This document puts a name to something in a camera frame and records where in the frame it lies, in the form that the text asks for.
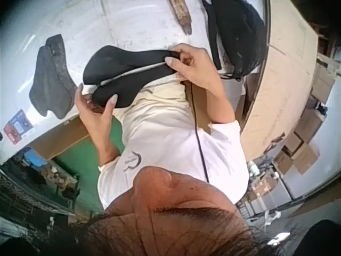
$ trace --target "gray felt piece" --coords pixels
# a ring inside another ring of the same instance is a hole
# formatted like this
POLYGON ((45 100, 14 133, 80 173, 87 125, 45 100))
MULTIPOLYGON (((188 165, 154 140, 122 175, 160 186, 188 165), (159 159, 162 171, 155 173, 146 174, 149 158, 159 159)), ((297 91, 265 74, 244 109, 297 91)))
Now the gray felt piece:
POLYGON ((39 49, 30 100, 37 111, 46 116, 52 111, 63 119, 74 105, 76 85, 69 75, 61 35, 47 39, 39 49))

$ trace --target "fingernail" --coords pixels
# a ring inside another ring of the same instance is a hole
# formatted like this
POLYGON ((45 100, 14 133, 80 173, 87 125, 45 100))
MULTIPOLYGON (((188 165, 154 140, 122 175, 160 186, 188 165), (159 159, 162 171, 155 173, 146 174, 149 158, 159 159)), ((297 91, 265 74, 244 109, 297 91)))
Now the fingernail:
POLYGON ((82 91, 82 90, 83 90, 83 87, 84 87, 84 84, 83 84, 83 83, 80 83, 78 89, 79 89, 80 91, 82 91))
POLYGON ((113 95, 113 96, 110 98, 110 102, 111 102, 112 104, 116 104, 117 98, 118 98, 118 95, 117 95, 117 94, 113 95))
POLYGON ((171 65, 172 64, 172 62, 173 62, 173 58, 172 57, 166 57, 165 58, 165 62, 167 63, 167 65, 171 65))

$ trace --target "sticker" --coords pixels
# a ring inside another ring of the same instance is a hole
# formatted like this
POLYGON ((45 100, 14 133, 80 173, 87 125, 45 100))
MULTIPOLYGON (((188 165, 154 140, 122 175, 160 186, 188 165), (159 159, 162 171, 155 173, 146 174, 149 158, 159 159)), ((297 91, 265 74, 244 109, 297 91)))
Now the sticker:
POLYGON ((22 136, 33 128, 30 121, 28 121, 25 113, 22 109, 10 120, 10 123, 14 126, 17 132, 22 136))
POLYGON ((10 122, 6 124, 4 132, 14 145, 21 140, 20 134, 10 122))
POLYGON ((22 109, 6 124, 4 132, 15 145, 33 128, 22 109))

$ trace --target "light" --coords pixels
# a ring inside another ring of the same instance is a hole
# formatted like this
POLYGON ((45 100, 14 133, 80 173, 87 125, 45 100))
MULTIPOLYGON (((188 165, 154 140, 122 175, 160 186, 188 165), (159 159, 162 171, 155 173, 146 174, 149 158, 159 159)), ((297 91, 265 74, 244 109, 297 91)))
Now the light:
POLYGON ((271 246, 277 246, 280 242, 287 239, 287 237, 290 235, 289 232, 282 232, 276 235, 272 240, 270 240, 267 244, 271 246))

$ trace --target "red label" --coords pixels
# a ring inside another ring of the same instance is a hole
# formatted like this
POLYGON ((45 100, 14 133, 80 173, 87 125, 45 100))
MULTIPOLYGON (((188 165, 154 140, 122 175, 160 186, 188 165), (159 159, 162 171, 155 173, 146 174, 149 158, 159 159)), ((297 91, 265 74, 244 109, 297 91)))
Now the red label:
POLYGON ((7 123, 4 132, 7 134, 7 137, 11 140, 11 142, 15 145, 21 140, 21 136, 16 130, 16 128, 11 124, 7 123))

